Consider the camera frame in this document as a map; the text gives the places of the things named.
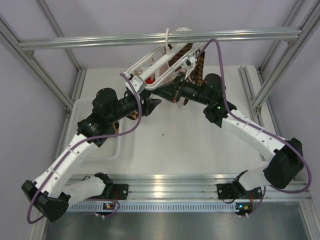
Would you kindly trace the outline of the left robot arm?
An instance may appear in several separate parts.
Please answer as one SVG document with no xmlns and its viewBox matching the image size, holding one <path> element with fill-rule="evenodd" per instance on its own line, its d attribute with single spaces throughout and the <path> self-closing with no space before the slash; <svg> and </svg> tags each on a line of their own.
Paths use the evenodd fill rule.
<svg viewBox="0 0 320 240">
<path fill-rule="evenodd" d="M 119 120 L 137 112 L 137 120 L 149 116 L 161 103 L 150 94 L 140 97 L 127 90 L 119 99 L 112 88 L 103 88 L 92 101 L 92 113 L 78 123 L 78 129 L 67 148 L 55 162 L 35 180 L 26 180 L 21 189 L 44 218 L 50 222 L 60 219 L 70 206 L 90 198 L 108 199 L 114 182 L 98 172 L 87 180 L 68 185 L 76 169 L 108 138 L 120 137 Z"/>
</svg>

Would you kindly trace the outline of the red sock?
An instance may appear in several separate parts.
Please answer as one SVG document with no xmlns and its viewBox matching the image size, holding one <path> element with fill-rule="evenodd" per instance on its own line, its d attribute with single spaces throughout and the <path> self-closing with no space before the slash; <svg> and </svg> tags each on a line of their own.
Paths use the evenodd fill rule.
<svg viewBox="0 0 320 240">
<path fill-rule="evenodd" d="M 151 85 L 151 84 L 153 84 L 155 81 L 156 81 L 156 78 L 155 78 L 154 76 L 150 76 L 150 77 L 148 77 L 148 78 L 145 80 L 145 82 L 146 82 L 147 85 Z"/>
</svg>

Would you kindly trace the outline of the white plastic sock hanger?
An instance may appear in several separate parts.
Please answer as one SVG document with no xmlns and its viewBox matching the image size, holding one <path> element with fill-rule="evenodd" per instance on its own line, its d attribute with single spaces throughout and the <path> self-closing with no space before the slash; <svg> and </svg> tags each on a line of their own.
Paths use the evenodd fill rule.
<svg viewBox="0 0 320 240">
<path fill-rule="evenodd" d="M 167 28 L 164 44 L 158 45 L 123 73 L 125 86 L 131 92 L 140 94 L 143 90 L 155 90 L 171 83 L 179 73 L 186 80 L 199 65 L 198 55 L 205 44 L 170 45 L 169 32 L 170 29 Z"/>
</svg>

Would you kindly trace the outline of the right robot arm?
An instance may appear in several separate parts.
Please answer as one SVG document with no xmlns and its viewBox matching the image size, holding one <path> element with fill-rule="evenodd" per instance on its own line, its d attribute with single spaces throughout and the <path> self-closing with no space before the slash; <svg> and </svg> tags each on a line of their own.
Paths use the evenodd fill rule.
<svg viewBox="0 0 320 240">
<path fill-rule="evenodd" d="M 235 105 L 224 101 L 222 79 L 208 74 L 201 85 L 184 79 L 182 73 L 171 82 L 152 91 L 156 96 L 178 102 L 180 98 L 205 105 L 203 113 L 210 123 L 236 135 L 258 151 L 267 164 L 241 172 L 232 182 L 238 198 L 246 198 L 253 189 L 271 186 L 285 192 L 289 183 L 304 168 L 302 143 L 274 135 L 243 115 Z"/>
</svg>

